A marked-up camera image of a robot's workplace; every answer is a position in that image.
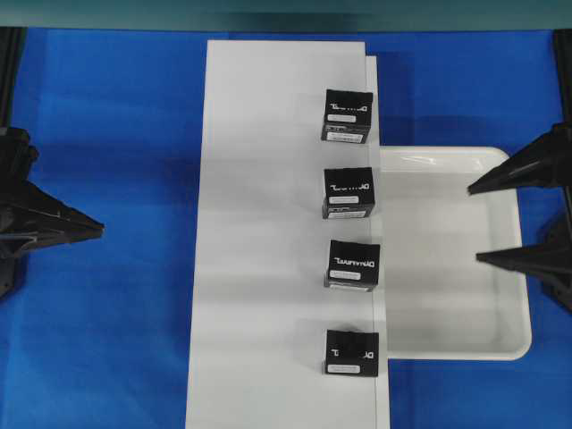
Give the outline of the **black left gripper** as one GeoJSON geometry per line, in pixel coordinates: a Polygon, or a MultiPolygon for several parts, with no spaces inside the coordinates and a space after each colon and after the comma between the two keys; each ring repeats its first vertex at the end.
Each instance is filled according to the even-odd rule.
{"type": "Polygon", "coordinates": [[[30,181],[32,165],[38,151],[30,144],[26,130],[1,128],[1,298],[14,287],[17,258],[42,248],[94,240],[102,237],[105,226],[61,200],[52,197],[30,181]],[[17,190],[17,206],[36,215],[52,217],[66,223],[80,225],[87,230],[77,231],[18,231],[14,232],[18,210],[7,202],[17,190]]]}

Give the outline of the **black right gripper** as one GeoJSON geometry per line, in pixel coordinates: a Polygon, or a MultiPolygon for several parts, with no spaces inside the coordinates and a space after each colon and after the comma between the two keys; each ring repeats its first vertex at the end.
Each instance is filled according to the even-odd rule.
{"type": "Polygon", "coordinates": [[[571,309],[571,124],[563,122],[467,187],[470,195],[522,187],[560,189],[562,208],[543,226],[543,242],[477,253],[478,262],[537,277],[571,309]]]}

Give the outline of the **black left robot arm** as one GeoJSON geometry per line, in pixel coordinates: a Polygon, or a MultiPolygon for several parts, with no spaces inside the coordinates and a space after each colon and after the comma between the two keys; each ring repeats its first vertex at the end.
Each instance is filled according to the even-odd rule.
{"type": "Polygon", "coordinates": [[[26,30],[1,28],[1,296],[21,280],[21,260],[30,252],[99,239],[105,226],[45,193],[29,173],[39,152],[29,133],[10,125],[13,92],[26,30]]]}

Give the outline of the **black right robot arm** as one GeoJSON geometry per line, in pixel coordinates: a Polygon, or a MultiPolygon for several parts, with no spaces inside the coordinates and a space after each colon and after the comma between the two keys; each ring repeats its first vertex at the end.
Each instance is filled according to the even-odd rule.
{"type": "Polygon", "coordinates": [[[533,276],[571,309],[571,30],[552,33],[563,121],[467,187],[470,195],[536,187],[563,190],[565,213],[534,246],[478,253],[477,261],[533,276]]]}

